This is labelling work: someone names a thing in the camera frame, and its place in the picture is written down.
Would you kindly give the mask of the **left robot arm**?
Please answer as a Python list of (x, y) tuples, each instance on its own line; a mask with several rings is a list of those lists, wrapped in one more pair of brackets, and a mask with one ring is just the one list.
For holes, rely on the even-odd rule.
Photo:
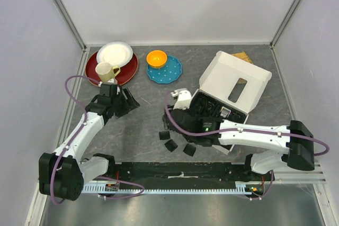
[(139, 106), (128, 88), (102, 84), (69, 137), (54, 152), (43, 153), (39, 158), (40, 193), (74, 201), (88, 182), (99, 176), (105, 180), (114, 178), (117, 171), (113, 156), (96, 153), (81, 162), (82, 156), (109, 119), (125, 116)]

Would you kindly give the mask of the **black comb attachment with brush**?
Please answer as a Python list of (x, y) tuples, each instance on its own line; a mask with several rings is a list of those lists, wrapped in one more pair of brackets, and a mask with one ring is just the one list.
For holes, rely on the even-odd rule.
[(160, 140), (169, 140), (170, 138), (171, 138), (171, 135), (170, 135), (170, 132), (168, 130), (159, 132), (159, 139)]

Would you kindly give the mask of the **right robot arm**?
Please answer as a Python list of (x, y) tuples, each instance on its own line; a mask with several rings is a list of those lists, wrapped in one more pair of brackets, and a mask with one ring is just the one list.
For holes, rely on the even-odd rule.
[(221, 117), (198, 117), (187, 110), (165, 110), (169, 129), (182, 134), (188, 142), (200, 146), (241, 145), (263, 148), (262, 153), (252, 154), (243, 166), (243, 175), (255, 180), (261, 174), (288, 166), (300, 171), (315, 169), (314, 137), (300, 121), (289, 125), (259, 126), (224, 120)]

